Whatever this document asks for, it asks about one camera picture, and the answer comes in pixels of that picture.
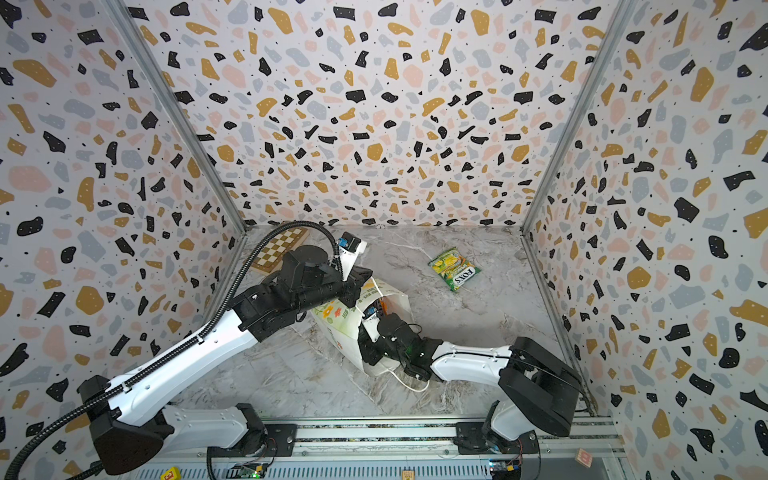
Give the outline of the white paper bag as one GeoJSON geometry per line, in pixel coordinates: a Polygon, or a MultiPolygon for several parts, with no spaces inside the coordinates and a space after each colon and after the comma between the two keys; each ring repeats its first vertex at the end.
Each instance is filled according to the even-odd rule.
{"type": "Polygon", "coordinates": [[[413,322],[408,296],[395,287],[372,278],[355,306],[333,300],[311,314],[331,344],[366,375],[390,374],[415,393],[430,385],[422,327],[413,322]]]}

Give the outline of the green Fox's candy packet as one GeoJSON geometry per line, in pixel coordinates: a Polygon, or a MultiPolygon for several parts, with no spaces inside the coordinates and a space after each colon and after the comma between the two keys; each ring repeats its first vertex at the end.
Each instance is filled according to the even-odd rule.
{"type": "Polygon", "coordinates": [[[429,267],[453,292],[458,291],[482,270],[462,255],[456,247],[445,250],[428,263],[429,267]]]}

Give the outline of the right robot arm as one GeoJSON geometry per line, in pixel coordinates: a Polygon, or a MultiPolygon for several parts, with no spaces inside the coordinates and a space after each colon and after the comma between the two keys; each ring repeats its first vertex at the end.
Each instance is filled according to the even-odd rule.
{"type": "Polygon", "coordinates": [[[541,430],[562,438],[571,433],[583,390],[573,368],[528,337],[514,344],[479,348],[422,337],[395,313],[370,314],[358,328],[363,362],[385,359],[419,381],[464,381],[496,385],[506,395],[492,403],[477,434],[460,433],[465,450],[507,453],[541,430]]]}

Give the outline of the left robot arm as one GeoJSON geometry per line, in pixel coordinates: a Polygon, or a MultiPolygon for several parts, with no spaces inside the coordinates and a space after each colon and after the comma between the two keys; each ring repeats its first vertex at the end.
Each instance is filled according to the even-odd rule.
{"type": "Polygon", "coordinates": [[[221,363],[302,321],[309,310],[333,300],[356,306],[372,276],[356,263],[366,247],[366,242],[344,234],[334,261],[312,245],[288,251],[280,270],[237,295],[212,328],[200,328],[127,374],[87,380],[80,388],[85,400],[95,399],[99,388],[123,389],[97,401],[88,415],[104,471],[128,473],[174,450],[207,448],[228,456],[266,453],[271,446],[268,430],[251,405],[184,410],[169,402],[221,363]]]}

